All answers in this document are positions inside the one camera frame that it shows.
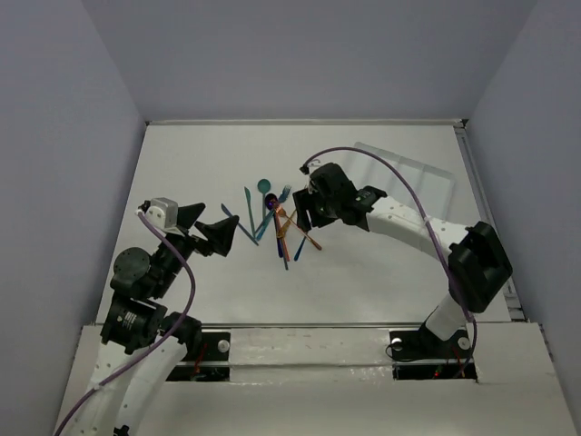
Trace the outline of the blue knife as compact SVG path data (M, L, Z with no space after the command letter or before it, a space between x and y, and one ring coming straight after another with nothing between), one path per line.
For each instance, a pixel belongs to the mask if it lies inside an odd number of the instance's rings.
M240 217L238 215L234 215L227 207L224 203L221 203L221 209L222 211L227 215L228 218L237 218L238 222L236 223L237 227L239 230L241 230L241 232L256 246L259 246L258 241L255 239L255 237L253 236L253 234L251 234L241 223L240 223Z

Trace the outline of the ornate gold fork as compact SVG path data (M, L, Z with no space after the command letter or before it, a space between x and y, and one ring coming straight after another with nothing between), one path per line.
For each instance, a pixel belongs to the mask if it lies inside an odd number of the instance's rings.
M281 226L281 228L277 232L277 237L279 239L283 238L286 235L286 232L289 230L289 227L291 226L291 220L294 218L295 214L296 211L293 211L293 213L288 217L287 221Z

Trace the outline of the matte blue fork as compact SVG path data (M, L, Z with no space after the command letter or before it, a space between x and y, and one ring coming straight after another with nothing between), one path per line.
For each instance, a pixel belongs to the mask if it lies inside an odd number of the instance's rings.
M281 194L279 196L277 196L278 202L276 202L276 203L284 203L287 200L287 198L289 197L290 193L291 193L291 186L287 184L284 186Z

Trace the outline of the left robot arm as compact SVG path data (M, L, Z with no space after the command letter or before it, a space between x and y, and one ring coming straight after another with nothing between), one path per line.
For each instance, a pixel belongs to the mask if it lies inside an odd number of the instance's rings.
M200 222L204 203L180 206L164 197L143 202L135 214L159 240L154 253L121 251L113 262L109 310L85 394L62 418L57 435L135 435L154 397L182 359L203 356L202 324L189 316L196 282L184 308L169 312L159 301L180 272L192 277L189 257L226 256L236 215Z

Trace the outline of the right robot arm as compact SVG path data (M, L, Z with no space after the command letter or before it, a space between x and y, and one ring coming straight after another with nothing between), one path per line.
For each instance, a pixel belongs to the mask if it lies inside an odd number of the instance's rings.
M484 312L512 276L513 266L490 224L466 226L433 219L379 188L356 188L336 163L315 170L293 201L304 232L341 221L400 241L440 262L448 293L410 344L429 356L445 351L468 316Z

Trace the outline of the teal knife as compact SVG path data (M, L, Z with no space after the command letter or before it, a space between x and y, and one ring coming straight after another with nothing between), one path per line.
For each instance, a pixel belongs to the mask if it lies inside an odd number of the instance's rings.
M249 215L251 232L252 232L252 234L255 234L255 223L254 223L252 207L251 207L251 191L246 186L244 186L244 194L245 194L245 200L246 200L246 204L247 204L247 211L248 211L248 215Z

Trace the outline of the shiny blue fork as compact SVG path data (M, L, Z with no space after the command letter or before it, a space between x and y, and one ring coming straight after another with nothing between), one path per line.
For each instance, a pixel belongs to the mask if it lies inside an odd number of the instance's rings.
M297 251L296 251L296 253L294 254L294 257L293 257L294 262L297 262L300 259L300 255L302 253L302 250L303 250L303 247L304 247L304 244L305 244L306 241L307 241L306 237L303 237L301 239L300 244L299 244L299 247L298 247L298 249L297 249Z

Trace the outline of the rose gold fork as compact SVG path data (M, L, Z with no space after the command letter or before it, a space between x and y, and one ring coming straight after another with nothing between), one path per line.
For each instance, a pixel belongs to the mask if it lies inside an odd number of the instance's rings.
M284 223L284 225L281 226L281 228L279 229L279 231L277 231L277 237L279 239L282 239L285 235L286 235L286 231L283 229L283 227L288 224L292 227L294 227L295 229L297 229L299 231L299 233L305 237L317 250L321 251L322 250L322 246L317 243L312 237L310 237L305 231L303 231L294 221L293 219L287 215L286 211L280 206L278 205L275 208L275 215L277 217L282 216L283 218L286 219L286 222Z

